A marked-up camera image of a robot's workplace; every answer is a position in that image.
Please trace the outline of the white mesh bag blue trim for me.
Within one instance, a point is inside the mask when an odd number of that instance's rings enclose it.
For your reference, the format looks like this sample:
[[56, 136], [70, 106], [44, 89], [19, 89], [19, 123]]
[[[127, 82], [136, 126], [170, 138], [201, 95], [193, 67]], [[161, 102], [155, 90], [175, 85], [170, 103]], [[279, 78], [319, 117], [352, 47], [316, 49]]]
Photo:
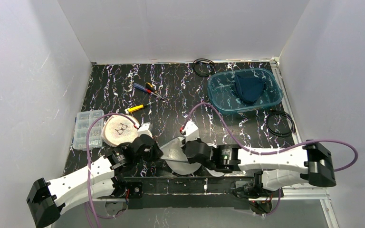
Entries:
[[188, 159], [182, 148], [184, 139], [184, 137], [177, 137], [160, 147], [160, 150], [163, 152], [161, 159], [166, 161], [174, 173], [189, 175], [199, 171], [200, 168], [204, 168], [213, 177], [223, 177], [225, 175], [222, 172], [209, 170], [200, 163], [188, 163]]

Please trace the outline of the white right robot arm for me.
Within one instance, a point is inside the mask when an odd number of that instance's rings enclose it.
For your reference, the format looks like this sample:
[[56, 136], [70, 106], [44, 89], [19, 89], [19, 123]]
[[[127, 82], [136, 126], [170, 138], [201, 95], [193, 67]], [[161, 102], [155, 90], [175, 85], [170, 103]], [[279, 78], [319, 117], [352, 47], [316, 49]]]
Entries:
[[219, 173], [257, 170], [252, 186], [246, 190], [253, 199], [302, 183], [323, 188], [336, 186], [332, 154], [314, 140], [280, 150], [245, 148], [237, 144], [210, 146], [200, 139], [182, 143], [189, 164], [199, 163]]

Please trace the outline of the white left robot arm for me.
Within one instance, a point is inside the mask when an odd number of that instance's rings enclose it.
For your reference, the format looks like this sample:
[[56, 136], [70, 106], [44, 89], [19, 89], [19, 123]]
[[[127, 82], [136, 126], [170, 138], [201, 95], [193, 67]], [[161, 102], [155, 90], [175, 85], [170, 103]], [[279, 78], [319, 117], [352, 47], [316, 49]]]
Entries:
[[35, 226], [48, 227], [79, 204], [125, 190], [126, 182], [121, 181], [119, 175], [130, 171], [141, 160], [156, 161], [162, 156], [156, 140], [142, 134], [66, 176], [34, 181], [26, 202]]

